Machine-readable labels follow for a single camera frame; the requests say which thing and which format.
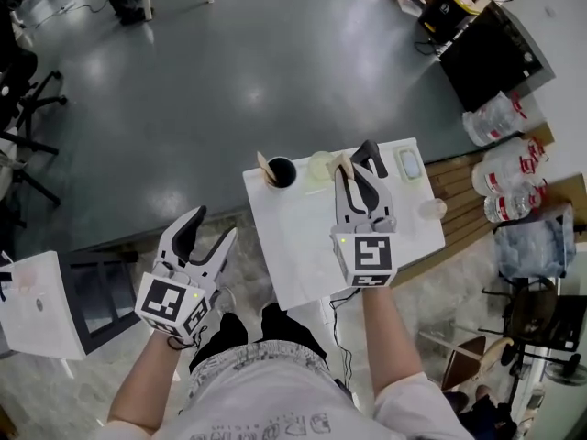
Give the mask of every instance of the trash bin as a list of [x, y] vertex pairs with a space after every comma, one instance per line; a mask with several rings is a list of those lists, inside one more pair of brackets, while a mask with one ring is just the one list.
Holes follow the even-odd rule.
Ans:
[[479, 13], [465, 0], [432, 0], [418, 21], [435, 42], [445, 44]]

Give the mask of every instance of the white shirt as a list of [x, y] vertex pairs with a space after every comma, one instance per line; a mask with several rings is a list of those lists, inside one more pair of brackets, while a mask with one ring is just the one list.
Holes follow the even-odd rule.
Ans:
[[[471, 440], [440, 389], [424, 373], [385, 388], [373, 419], [361, 414], [314, 352], [290, 342], [235, 347], [201, 363], [190, 399], [155, 440]], [[112, 422], [96, 440], [147, 440]]]

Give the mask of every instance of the black cup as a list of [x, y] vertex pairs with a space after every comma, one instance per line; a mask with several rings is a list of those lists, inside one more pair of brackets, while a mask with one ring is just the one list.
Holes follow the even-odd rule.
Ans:
[[269, 166], [277, 180], [275, 187], [285, 189], [294, 184], [295, 177], [297, 176], [297, 169], [290, 159], [275, 157], [269, 160]]

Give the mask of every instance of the plastic bag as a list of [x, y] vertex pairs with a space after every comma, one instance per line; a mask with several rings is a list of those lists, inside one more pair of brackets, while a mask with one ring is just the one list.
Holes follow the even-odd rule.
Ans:
[[524, 127], [524, 117], [520, 104], [499, 92], [474, 113], [464, 113], [462, 124], [472, 142], [484, 147], [521, 131]]
[[498, 267], [508, 279], [563, 277], [577, 252], [570, 204], [495, 231]]

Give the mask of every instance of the white sleeve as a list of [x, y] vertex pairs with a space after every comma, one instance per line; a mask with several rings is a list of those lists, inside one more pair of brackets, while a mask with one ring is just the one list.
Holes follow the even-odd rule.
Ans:
[[408, 438], [472, 440], [440, 388], [424, 373], [385, 388], [375, 400], [373, 417]]
[[112, 421], [96, 430], [92, 440], [150, 440], [151, 437], [132, 423]]

